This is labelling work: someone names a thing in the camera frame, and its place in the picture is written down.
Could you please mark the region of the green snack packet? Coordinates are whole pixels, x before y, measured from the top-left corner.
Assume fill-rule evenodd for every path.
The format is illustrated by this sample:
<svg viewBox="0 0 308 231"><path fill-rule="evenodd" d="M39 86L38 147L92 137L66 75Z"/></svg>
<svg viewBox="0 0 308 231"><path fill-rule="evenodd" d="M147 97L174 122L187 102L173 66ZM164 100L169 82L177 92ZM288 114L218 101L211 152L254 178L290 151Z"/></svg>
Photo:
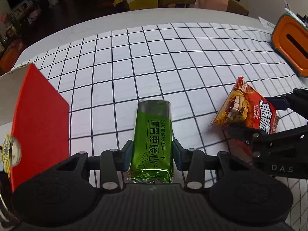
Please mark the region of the green snack packet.
<svg viewBox="0 0 308 231"><path fill-rule="evenodd" d="M138 183L171 183L172 177L171 103L165 100L140 101L129 180Z"/></svg>

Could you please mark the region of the red snack packet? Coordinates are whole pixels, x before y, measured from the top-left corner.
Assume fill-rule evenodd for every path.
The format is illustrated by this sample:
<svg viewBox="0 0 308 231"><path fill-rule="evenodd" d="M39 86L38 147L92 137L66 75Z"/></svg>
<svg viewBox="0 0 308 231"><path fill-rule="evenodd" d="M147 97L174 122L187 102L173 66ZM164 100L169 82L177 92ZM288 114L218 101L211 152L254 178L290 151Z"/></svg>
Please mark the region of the red snack packet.
<svg viewBox="0 0 308 231"><path fill-rule="evenodd" d="M275 107L239 77L212 125L235 123L273 134L279 123Z"/></svg>

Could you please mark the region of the orange tissue box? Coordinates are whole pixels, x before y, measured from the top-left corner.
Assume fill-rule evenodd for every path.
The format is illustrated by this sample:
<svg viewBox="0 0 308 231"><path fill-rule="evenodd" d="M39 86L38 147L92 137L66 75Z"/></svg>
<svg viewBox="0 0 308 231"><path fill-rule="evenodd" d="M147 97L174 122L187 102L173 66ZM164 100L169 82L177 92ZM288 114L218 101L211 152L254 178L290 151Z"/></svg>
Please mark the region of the orange tissue box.
<svg viewBox="0 0 308 231"><path fill-rule="evenodd" d="M307 25L290 12L278 20L271 42L277 51L297 74L307 77Z"/></svg>

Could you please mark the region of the white black grid tablecloth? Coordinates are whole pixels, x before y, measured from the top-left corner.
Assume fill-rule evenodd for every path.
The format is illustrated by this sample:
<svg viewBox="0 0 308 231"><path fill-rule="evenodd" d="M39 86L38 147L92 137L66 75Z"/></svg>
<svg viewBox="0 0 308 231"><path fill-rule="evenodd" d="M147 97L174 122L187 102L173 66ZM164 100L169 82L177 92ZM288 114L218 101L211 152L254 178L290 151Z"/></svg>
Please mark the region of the white black grid tablecloth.
<svg viewBox="0 0 308 231"><path fill-rule="evenodd" d="M165 99L180 143L213 155L235 150L209 123L238 77L265 96L307 88L269 42L257 28L167 23L93 35L33 61L69 103L72 153L120 147L133 135L138 101Z"/></svg>

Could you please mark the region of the red white cardboard box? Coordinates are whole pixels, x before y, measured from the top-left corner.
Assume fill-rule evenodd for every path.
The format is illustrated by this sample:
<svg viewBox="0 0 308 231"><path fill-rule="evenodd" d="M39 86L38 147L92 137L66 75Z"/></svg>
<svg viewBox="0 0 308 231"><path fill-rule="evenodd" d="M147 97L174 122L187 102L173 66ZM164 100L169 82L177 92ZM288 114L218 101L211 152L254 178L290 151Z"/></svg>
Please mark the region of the red white cardboard box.
<svg viewBox="0 0 308 231"><path fill-rule="evenodd" d="M69 157L68 122L69 104L34 64L1 76L1 141L11 135L21 147L12 190Z"/></svg>

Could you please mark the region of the yellow minion snack packet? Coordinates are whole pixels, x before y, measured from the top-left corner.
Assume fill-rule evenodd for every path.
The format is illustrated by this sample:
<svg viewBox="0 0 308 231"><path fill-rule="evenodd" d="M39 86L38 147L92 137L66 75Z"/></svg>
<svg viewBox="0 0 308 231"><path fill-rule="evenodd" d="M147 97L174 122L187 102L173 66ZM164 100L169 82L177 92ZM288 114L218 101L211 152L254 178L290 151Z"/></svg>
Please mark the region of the yellow minion snack packet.
<svg viewBox="0 0 308 231"><path fill-rule="evenodd" d="M1 171L4 171L10 177L12 167L17 166L20 160L21 147L18 140L12 135L6 135L1 146Z"/></svg>

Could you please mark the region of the pink cloth on chair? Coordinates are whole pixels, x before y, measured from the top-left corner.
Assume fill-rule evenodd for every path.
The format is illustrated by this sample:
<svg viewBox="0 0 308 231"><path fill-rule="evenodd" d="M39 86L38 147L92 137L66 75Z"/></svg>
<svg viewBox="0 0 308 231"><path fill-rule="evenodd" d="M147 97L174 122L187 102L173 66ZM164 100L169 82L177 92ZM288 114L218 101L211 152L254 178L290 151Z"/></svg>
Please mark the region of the pink cloth on chair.
<svg viewBox="0 0 308 231"><path fill-rule="evenodd" d="M196 0L194 8L227 11L229 0Z"/></svg>

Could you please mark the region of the wooden chair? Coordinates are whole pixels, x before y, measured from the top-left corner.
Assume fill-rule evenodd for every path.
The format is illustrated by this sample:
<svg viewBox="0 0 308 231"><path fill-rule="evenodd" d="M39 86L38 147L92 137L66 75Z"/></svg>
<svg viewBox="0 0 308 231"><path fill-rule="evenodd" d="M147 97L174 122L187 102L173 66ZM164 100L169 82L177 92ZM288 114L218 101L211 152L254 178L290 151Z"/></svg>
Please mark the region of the wooden chair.
<svg viewBox="0 0 308 231"><path fill-rule="evenodd" d="M188 4L195 5L196 0L158 0L159 8L167 8L169 5ZM248 16L249 10L235 0L229 0L227 11L229 13Z"/></svg>

